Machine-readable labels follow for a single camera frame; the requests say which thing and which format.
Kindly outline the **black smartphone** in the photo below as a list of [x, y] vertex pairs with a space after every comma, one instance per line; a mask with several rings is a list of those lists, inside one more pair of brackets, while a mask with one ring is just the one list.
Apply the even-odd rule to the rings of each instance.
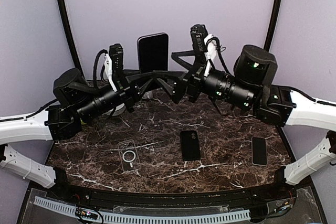
[[139, 37], [137, 51], [141, 73], [168, 70], [169, 36], [167, 33]]

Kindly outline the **black phone case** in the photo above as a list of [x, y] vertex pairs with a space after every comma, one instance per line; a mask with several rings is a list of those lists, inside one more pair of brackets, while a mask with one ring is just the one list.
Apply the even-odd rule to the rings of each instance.
[[181, 131], [180, 142], [184, 161], [199, 161], [201, 159], [198, 135], [195, 130]]

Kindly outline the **clear magsafe phone case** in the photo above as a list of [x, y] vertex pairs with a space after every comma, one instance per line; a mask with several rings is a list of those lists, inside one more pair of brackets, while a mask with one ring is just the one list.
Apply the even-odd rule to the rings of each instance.
[[120, 156], [122, 170], [124, 172], [140, 169], [141, 163], [134, 140], [119, 142], [118, 153]]

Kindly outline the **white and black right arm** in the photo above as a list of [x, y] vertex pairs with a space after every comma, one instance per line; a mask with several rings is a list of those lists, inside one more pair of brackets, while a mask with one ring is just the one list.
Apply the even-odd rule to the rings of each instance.
[[254, 118], [266, 124], [305, 125], [327, 131], [313, 150], [276, 171], [276, 182], [268, 187], [268, 195], [278, 200], [287, 193], [288, 184], [299, 184], [335, 160], [335, 103], [312, 98], [292, 87], [274, 85], [275, 56], [260, 47], [245, 45], [233, 74], [213, 67], [213, 59], [220, 54], [220, 48], [208, 46], [205, 52], [196, 52], [194, 63], [189, 64], [181, 53], [174, 53], [174, 60], [185, 67], [187, 73], [163, 71], [155, 73], [154, 78], [175, 103], [184, 94], [194, 102], [204, 93], [212, 102], [223, 100], [252, 112]]

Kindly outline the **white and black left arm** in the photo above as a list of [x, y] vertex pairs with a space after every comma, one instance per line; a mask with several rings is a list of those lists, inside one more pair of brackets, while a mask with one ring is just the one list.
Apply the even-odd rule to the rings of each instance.
[[53, 188], [61, 200], [69, 201], [74, 197], [74, 189], [67, 184], [66, 172], [34, 161], [13, 149], [11, 143], [68, 140], [82, 130], [82, 123], [90, 123], [122, 104], [132, 112], [153, 83], [178, 103], [186, 90], [185, 77], [180, 71], [126, 76], [122, 70], [117, 70], [112, 74], [111, 84], [97, 88], [88, 86], [78, 69], [70, 69], [55, 80], [54, 100], [32, 114], [1, 118], [1, 168], [44, 188]]

